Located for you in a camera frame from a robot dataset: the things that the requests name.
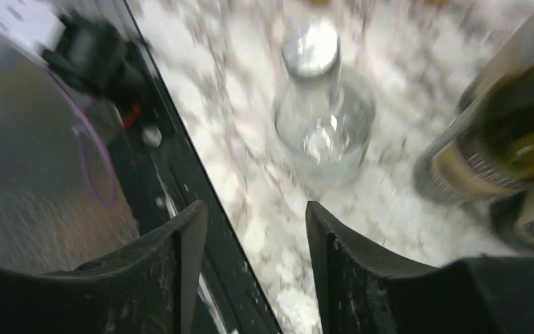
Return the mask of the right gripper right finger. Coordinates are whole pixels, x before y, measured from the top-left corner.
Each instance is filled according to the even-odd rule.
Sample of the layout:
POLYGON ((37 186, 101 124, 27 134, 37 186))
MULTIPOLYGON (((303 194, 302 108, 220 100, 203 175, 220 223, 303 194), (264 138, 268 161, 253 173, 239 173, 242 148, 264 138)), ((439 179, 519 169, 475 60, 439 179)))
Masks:
POLYGON ((307 203, 324 333, 534 333, 534 257, 465 257, 435 268, 307 203))

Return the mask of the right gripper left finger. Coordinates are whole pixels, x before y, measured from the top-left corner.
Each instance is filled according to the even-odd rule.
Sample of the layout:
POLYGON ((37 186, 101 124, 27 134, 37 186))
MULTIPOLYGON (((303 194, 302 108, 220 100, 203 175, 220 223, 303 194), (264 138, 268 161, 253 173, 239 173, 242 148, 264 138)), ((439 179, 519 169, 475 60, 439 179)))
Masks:
POLYGON ((208 221, 198 200, 73 271, 0 268, 0 333, 189 333, 208 221))

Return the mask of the green wine bottle brown label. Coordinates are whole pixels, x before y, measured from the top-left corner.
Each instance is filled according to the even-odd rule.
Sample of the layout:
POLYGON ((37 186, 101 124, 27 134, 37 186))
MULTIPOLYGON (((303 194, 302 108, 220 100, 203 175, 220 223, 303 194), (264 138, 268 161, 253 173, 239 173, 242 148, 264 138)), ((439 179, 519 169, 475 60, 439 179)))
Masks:
POLYGON ((419 157, 419 195, 491 199, 534 185, 534 13, 465 92, 469 106, 419 157))

